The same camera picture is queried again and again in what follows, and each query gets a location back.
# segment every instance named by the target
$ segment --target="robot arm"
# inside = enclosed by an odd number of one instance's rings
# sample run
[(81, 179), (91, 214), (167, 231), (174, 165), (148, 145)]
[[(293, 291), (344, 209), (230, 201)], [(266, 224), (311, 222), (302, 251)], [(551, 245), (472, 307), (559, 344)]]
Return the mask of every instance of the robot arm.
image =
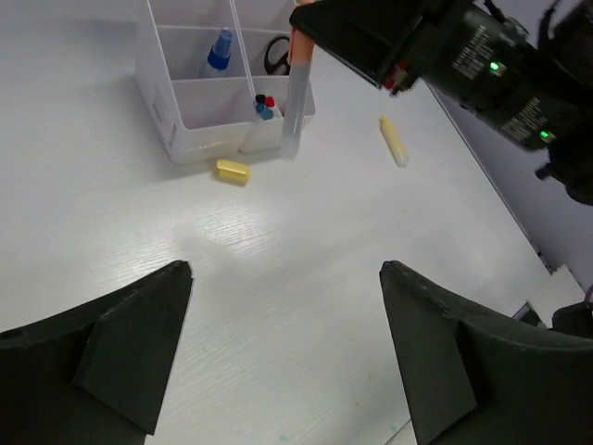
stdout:
[(524, 150), (546, 149), (536, 174), (593, 205), (593, 0), (554, 30), (546, 11), (538, 48), (486, 0), (323, 0), (297, 8), (298, 30), (391, 95), (423, 78)]

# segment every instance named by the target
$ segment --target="scissors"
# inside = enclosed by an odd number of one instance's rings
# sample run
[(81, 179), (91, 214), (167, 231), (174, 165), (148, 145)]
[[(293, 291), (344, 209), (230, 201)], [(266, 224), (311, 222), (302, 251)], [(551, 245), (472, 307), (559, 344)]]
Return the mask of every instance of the scissors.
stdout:
[[(266, 48), (266, 56), (263, 59), (263, 66), (269, 76), (272, 75), (285, 75), (287, 76), (290, 74), (290, 65), (288, 64), (288, 51), (286, 51), (277, 62), (270, 61), (270, 51), (271, 49), (281, 41), (286, 40), (287, 43), (290, 43), (290, 39), (285, 35), (280, 35), (273, 39), (271, 42), (268, 43), (268, 47)], [(278, 73), (278, 71), (284, 67), (284, 72)]]

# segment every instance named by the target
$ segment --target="yellow block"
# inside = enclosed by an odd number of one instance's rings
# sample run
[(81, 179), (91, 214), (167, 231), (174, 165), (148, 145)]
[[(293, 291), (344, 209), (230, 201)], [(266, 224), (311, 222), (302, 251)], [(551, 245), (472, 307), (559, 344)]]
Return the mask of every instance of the yellow block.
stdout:
[(245, 185), (251, 177), (251, 170), (248, 165), (228, 159), (218, 159), (216, 161), (216, 176), (225, 181)]
[(381, 133), (383, 134), (383, 138), (387, 142), (387, 146), (389, 147), (389, 151), (391, 151), (391, 155), (393, 159), (396, 161), (396, 164), (399, 168), (408, 167), (410, 163), (410, 158), (408, 157), (408, 150), (404, 147), (401, 139), (399, 138), (399, 134), (397, 134), (396, 127), (394, 126), (391, 121), (382, 116), (379, 120), (379, 126), (381, 128)]

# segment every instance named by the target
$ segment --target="black scissors handle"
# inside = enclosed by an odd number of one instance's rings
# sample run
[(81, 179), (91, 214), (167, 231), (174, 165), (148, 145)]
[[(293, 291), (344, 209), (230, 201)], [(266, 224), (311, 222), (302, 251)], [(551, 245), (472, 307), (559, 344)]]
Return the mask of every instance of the black scissors handle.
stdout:
[(278, 42), (281, 42), (282, 40), (286, 40), (287, 42), (290, 42), (290, 39), (288, 37), (286, 37), (285, 35), (280, 35), (278, 37), (276, 37), (275, 39), (273, 39), (271, 42), (268, 43), (268, 47), (266, 48), (266, 56), (263, 59), (263, 67), (266, 70), (266, 72), (268, 73), (268, 75), (272, 76), (273, 74), (276, 74), (276, 71), (278, 71), (281, 67), (284, 67), (286, 70), (285, 75), (290, 74), (290, 65), (288, 64), (288, 53), (284, 53), (282, 55), (282, 57), (280, 57), (280, 60), (278, 60), (276, 63), (272, 63), (270, 62), (270, 51), (271, 48), (276, 45)]

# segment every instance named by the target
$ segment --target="test tube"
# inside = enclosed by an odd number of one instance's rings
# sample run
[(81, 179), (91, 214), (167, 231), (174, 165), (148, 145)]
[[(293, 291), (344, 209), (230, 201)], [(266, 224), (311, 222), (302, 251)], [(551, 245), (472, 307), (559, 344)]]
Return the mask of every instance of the test tube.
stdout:
[(311, 38), (293, 28), (290, 35), (288, 101), (280, 141), (280, 153), (286, 159), (293, 159), (300, 146), (314, 46), (315, 42)]

